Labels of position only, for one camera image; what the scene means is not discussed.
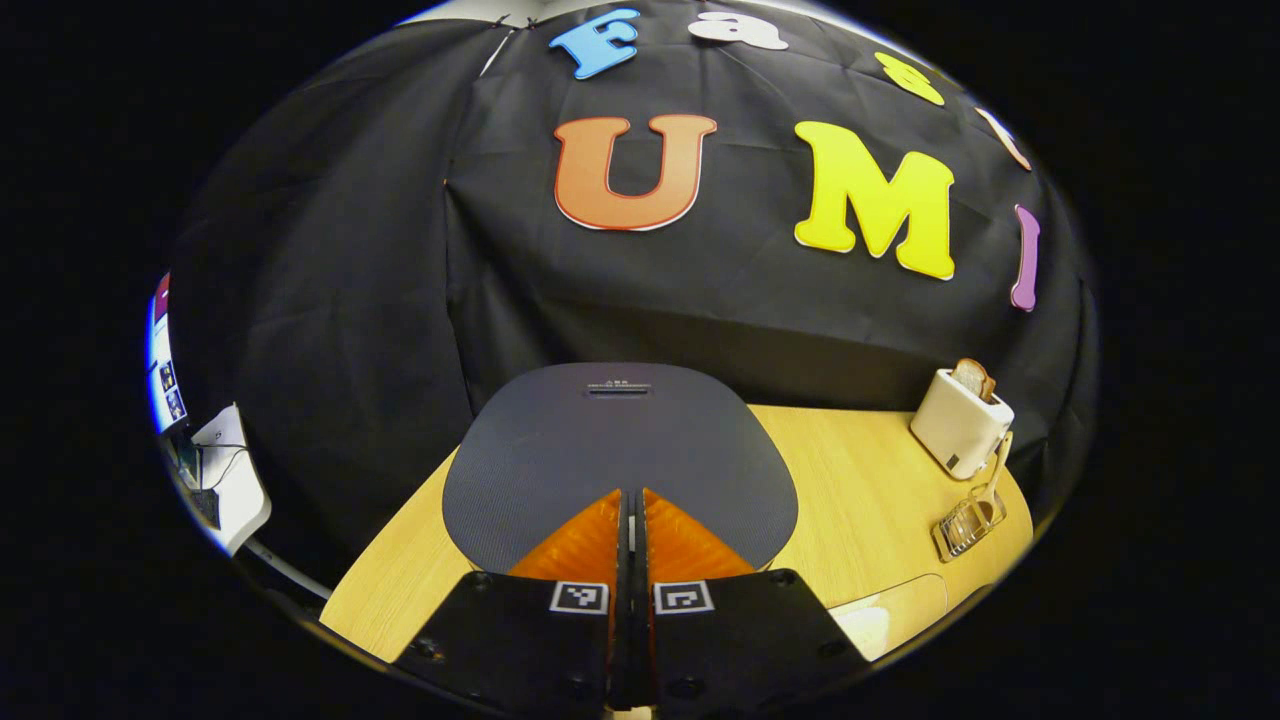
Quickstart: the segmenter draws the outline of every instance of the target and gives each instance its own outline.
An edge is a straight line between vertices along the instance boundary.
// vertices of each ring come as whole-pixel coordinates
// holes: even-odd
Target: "letter f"
[[[557,36],[556,40],[552,40],[550,47],[568,50],[568,54],[577,60],[577,69],[573,70],[573,77],[586,79],[635,56],[635,47],[630,45],[618,47],[613,45],[613,41],[630,42],[639,37],[636,28],[631,23],[622,22],[639,17],[640,13],[630,8],[613,10]]]

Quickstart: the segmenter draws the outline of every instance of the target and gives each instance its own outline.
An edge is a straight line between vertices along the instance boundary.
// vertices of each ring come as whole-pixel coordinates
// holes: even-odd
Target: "monitor screen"
[[[166,433],[187,416],[169,351],[169,274],[160,281],[147,313],[147,384],[156,433]]]

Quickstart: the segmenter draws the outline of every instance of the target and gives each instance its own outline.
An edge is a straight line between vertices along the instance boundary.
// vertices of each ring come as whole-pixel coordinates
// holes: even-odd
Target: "light wood tabletop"
[[[991,479],[995,462],[970,480],[951,478],[911,434],[913,413],[817,410],[751,405],[786,461],[799,515],[791,539],[771,568],[800,573],[828,609],[840,609],[920,578],[919,601],[899,600],[900,616],[923,623],[895,629],[888,650],[950,611],[975,589],[998,580],[1030,546],[1027,500],[1009,470],[1000,497],[1007,516],[989,536],[942,562],[931,528],[973,484]],[[320,621],[392,662],[413,639],[458,578],[474,570],[449,539],[442,514],[451,454],[401,507],[334,588]],[[945,597],[940,601],[938,593]]]

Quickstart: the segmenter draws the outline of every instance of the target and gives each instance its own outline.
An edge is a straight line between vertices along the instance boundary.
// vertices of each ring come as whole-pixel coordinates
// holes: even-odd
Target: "black cloth backdrop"
[[[618,6],[641,13],[637,55],[573,79],[548,42]],[[692,37],[713,10],[765,19],[790,47]],[[374,38],[256,124],[188,214],[174,364],[196,425],[241,406],[276,505],[264,533],[293,512],[353,559],[499,387],[570,361],[682,365],[748,402],[910,411],[936,368],[975,357],[1016,411],[1010,469],[1033,516],[1056,509],[1093,434],[1098,300],[1034,149],[1020,143],[1027,173],[965,91],[931,74],[932,105],[883,76],[883,46],[785,10],[641,0],[509,29]],[[648,123],[667,113],[718,123],[684,218],[604,232],[561,214],[557,126],[630,120],[609,182],[643,193],[662,151]],[[951,168],[951,281],[873,259],[861,233],[844,255],[796,243],[813,191],[801,120],[852,129],[887,174],[911,150]],[[1042,228],[1032,313],[1009,301],[1014,204]]]

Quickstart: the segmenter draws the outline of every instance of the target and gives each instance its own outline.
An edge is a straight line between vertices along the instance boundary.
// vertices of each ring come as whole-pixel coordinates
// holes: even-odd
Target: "letter m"
[[[908,152],[888,181],[858,136],[840,126],[803,122],[796,135],[813,150],[813,206],[796,224],[800,245],[849,252],[854,232],[845,222],[852,204],[873,258],[884,255],[902,222],[910,217],[897,261],[906,269],[948,281],[955,275],[950,254],[951,169],[923,152]]]

